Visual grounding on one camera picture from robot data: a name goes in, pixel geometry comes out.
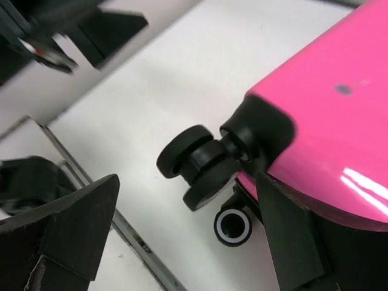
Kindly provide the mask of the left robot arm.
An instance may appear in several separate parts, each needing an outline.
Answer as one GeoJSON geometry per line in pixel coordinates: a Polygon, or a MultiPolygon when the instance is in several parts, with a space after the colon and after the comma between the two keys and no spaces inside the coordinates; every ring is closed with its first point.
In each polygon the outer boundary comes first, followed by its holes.
{"type": "MultiPolygon", "coordinates": [[[[140,12],[104,11],[99,1],[2,1],[1,83],[30,62],[73,73],[78,63],[54,40],[71,39],[88,62],[102,68],[148,26],[140,12]]],[[[40,156],[1,161],[1,210],[13,216],[75,191],[60,166],[40,156]]]]}

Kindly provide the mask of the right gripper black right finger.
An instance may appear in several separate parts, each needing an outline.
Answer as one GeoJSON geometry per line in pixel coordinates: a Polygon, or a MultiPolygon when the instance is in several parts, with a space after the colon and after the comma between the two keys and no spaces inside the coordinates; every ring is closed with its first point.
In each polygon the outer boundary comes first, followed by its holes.
{"type": "Polygon", "coordinates": [[[330,206],[257,174],[281,290],[387,290],[387,223],[330,206]]]}

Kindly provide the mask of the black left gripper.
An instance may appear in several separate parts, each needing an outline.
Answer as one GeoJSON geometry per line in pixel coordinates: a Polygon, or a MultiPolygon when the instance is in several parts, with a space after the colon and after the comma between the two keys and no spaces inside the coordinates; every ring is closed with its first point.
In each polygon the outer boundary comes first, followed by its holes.
{"type": "MultiPolygon", "coordinates": [[[[77,63],[53,39],[55,31],[42,28],[27,14],[41,1],[1,1],[1,84],[30,62],[64,73],[77,63]]],[[[149,25],[141,13],[108,12],[97,8],[77,24],[77,48],[96,69],[102,68],[132,38],[149,25]]]]}

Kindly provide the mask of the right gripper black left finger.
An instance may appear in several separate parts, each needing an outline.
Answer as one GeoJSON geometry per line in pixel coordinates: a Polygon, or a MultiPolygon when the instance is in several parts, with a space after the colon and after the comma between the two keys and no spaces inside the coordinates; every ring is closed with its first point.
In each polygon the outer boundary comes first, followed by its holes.
{"type": "Polygon", "coordinates": [[[111,227],[120,181],[107,175],[1,221],[1,290],[87,290],[111,227]]]}

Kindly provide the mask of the pink hard-shell suitcase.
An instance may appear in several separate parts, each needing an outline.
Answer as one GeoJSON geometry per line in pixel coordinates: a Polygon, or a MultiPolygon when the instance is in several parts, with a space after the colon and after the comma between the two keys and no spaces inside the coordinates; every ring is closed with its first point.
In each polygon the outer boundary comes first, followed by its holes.
{"type": "Polygon", "coordinates": [[[220,127],[194,125],[156,165],[197,210],[230,178],[259,207],[257,174],[387,223],[387,2],[368,1],[256,83],[220,127]]]}

